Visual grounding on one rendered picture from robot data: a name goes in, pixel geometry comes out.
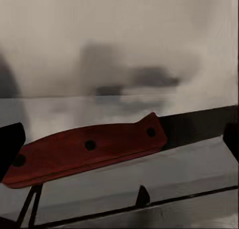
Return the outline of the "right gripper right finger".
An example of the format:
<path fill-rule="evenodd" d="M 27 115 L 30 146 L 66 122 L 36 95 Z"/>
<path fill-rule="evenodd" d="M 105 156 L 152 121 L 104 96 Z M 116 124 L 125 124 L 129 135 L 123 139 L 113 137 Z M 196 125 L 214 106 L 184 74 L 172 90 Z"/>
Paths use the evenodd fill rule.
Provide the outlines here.
<path fill-rule="evenodd" d="M 224 130 L 223 140 L 239 162 L 239 124 L 228 122 Z"/>

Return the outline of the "parer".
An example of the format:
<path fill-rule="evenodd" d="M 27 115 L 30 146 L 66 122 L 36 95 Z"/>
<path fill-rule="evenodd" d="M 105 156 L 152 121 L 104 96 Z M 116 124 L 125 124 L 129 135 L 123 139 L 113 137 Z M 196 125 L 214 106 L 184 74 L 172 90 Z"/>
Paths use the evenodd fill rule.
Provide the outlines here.
<path fill-rule="evenodd" d="M 239 124 L 239 105 L 86 126 L 23 145 L 1 182 L 17 185 L 219 132 Z"/>

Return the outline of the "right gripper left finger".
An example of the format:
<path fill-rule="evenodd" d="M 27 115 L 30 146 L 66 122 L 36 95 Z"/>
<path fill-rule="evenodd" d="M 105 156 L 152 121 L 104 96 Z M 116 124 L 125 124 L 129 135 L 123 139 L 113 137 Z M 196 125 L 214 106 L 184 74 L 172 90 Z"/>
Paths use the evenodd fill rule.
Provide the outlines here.
<path fill-rule="evenodd" d="M 21 122 L 0 128 L 0 182 L 26 141 Z"/>

